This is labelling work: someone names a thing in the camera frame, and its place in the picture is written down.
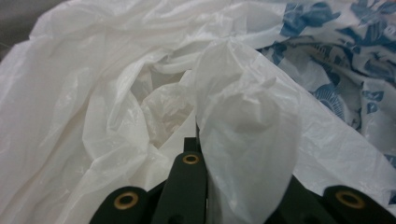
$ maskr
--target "plastic bag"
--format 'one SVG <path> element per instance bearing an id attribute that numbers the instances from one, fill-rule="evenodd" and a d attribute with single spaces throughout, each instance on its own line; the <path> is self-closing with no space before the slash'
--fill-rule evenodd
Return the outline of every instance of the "plastic bag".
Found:
<path id="1" fill-rule="evenodd" d="M 236 42 L 213 43 L 192 71 L 213 181 L 209 222 L 263 223 L 281 201 L 296 161 L 299 92 L 259 52 Z"/>
<path id="2" fill-rule="evenodd" d="M 342 13 L 305 26 L 303 35 L 360 25 L 351 4 L 327 6 L 332 15 Z M 260 49 L 289 39 L 280 33 L 286 8 L 225 0 L 85 0 L 42 16 L 30 40 L 0 64 L 0 223 L 88 223 L 114 189 L 150 189 L 164 180 L 183 138 L 195 135 L 188 70 L 212 40 L 235 36 Z M 329 111 L 318 118 L 342 124 Z M 324 122 L 302 123 L 308 121 Z M 300 153 L 294 173 L 307 187 L 320 193 L 343 182 L 387 205 L 394 173 L 371 145 L 357 133 L 345 139 L 339 129 L 327 130 L 337 135 L 326 135 L 325 142 L 316 138 L 318 130 L 306 131 L 311 137 L 299 148 L 308 151 Z M 330 140 L 354 148 L 333 154 L 337 146 Z M 344 172 L 335 161 L 351 169 Z M 368 177 L 349 179 L 361 170 Z M 366 188 L 370 174 L 379 179 Z"/>
<path id="3" fill-rule="evenodd" d="M 209 201 L 219 207 L 211 223 L 263 223 L 297 150 L 294 174 L 314 192 L 347 185 L 388 204 L 396 171 L 386 158 L 259 52 L 218 41 L 193 71 Z"/>

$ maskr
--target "crumpled plastic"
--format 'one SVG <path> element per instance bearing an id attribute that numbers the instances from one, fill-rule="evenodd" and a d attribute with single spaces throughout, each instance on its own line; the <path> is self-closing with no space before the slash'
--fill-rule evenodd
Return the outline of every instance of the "crumpled plastic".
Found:
<path id="1" fill-rule="evenodd" d="M 43 15 L 0 64 L 0 223 L 88 223 L 114 189 L 161 183 L 183 138 L 195 136 L 198 57 L 230 36 L 253 49 L 289 39 L 280 33 L 287 6 L 76 0 Z M 333 20 L 303 25 L 302 35 L 360 25 L 350 3 L 326 6 Z M 311 111 L 314 98 L 301 99 Z M 302 116 L 294 174 L 314 192 L 342 183 L 388 206 L 389 163 L 320 106 L 322 114 Z"/>
<path id="2" fill-rule="evenodd" d="M 263 223 L 292 171 L 318 194 L 347 185 L 388 204 L 396 171 L 387 159 L 259 52 L 217 41 L 192 71 L 209 205 L 218 208 L 210 223 Z"/>

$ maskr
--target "brass grommet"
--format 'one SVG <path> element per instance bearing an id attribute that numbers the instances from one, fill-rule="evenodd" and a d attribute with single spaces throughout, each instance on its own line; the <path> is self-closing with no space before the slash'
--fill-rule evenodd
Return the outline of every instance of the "brass grommet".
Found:
<path id="1" fill-rule="evenodd" d="M 199 161 L 199 157 L 195 156 L 195 155 L 187 155 L 185 157 L 183 157 L 183 161 L 184 163 L 187 163 L 189 165 L 193 165 L 195 163 L 197 163 Z"/>
<path id="2" fill-rule="evenodd" d="M 131 197 L 132 199 L 128 203 L 124 203 L 121 200 L 125 197 Z M 139 200 L 139 196 L 135 192 L 128 191 L 128 192 L 124 192 L 124 193 L 120 194 L 116 198 L 116 200 L 114 201 L 114 206 L 117 209 L 125 210 L 125 209 L 135 206 L 137 204 L 138 200 Z"/>
<path id="3" fill-rule="evenodd" d="M 346 199 L 346 197 L 351 197 L 356 202 L 351 202 L 350 200 Z M 335 198 L 337 198 L 340 203 L 343 203 L 344 205 L 351 208 L 362 209 L 365 206 L 364 200 L 359 195 L 356 195 L 349 190 L 340 190 L 336 192 Z"/>

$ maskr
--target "gray surface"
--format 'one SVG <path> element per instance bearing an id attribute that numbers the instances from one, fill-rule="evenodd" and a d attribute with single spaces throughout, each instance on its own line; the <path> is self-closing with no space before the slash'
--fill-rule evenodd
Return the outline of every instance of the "gray surface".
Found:
<path id="1" fill-rule="evenodd" d="M 37 18 L 64 0 L 0 0 L 0 60 L 29 38 Z"/>

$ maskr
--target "blue patterned fabric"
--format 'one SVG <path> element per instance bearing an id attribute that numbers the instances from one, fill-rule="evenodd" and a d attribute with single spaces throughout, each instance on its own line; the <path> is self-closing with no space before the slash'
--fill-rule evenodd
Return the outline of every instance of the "blue patterned fabric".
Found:
<path id="1" fill-rule="evenodd" d="M 288 3 L 287 39 L 259 51 L 396 168 L 395 19 L 394 2 Z"/>

